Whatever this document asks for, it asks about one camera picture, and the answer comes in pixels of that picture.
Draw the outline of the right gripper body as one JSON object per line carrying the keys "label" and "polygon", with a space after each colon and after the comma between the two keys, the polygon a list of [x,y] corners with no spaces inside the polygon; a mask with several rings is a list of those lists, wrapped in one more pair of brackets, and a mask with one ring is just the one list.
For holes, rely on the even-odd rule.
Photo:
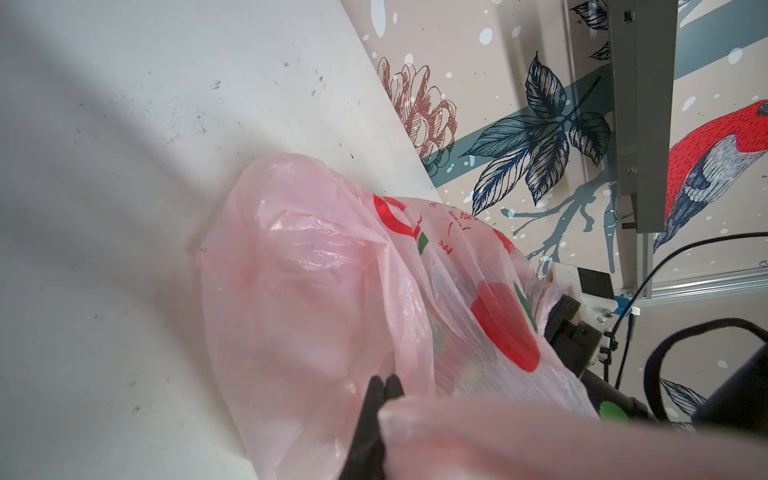
{"label": "right gripper body", "polygon": [[563,295],[550,310],[544,336],[563,365],[581,378],[603,338],[603,333],[581,320],[581,303]]}

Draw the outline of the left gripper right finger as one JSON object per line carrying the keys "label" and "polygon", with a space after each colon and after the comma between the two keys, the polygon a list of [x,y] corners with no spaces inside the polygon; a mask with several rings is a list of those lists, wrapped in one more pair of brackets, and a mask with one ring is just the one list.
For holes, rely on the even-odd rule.
{"label": "left gripper right finger", "polygon": [[405,395],[400,378],[396,375],[390,375],[384,384],[384,395],[386,401],[396,400]]}

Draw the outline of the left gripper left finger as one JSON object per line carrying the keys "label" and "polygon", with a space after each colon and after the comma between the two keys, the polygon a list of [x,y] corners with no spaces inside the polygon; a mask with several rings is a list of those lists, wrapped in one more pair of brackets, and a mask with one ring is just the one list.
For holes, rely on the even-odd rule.
{"label": "left gripper left finger", "polygon": [[378,411],[386,402],[385,383],[373,376],[368,384],[360,416],[339,480],[385,478],[385,446],[381,439]]}

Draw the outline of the pink plastic bag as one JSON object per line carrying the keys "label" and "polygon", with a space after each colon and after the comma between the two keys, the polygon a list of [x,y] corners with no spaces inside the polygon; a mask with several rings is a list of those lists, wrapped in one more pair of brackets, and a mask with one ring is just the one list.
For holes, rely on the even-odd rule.
{"label": "pink plastic bag", "polygon": [[385,479],[763,479],[767,445],[601,420],[544,336],[562,296],[457,208],[302,155],[251,164],[197,254],[211,363],[261,479],[338,479],[370,379]]}

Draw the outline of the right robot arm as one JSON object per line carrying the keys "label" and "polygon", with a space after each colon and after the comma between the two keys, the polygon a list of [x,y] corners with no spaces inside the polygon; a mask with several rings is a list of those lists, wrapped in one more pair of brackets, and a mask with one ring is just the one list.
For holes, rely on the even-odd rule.
{"label": "right robot arm", "polygon": [[588,398],[604,420],[642,421],[669,425],[677,430],[695,432],[698,427],[721,428],[765,437],[767,435],[767,347],[762,346],[711,396],[660,376],[662,363],[673,346],[711,331],[738,328],[761,341],[767,331],[738,318],[708,321],[680,330],[651,353],[643,385],[647,403],[621,393],[608,381],[587,370],[600,341],[614,342],[608,332],[600,332],[577,318],[582,304],[564,295],[550,311],[544,336],[562,363],[585,386]]}

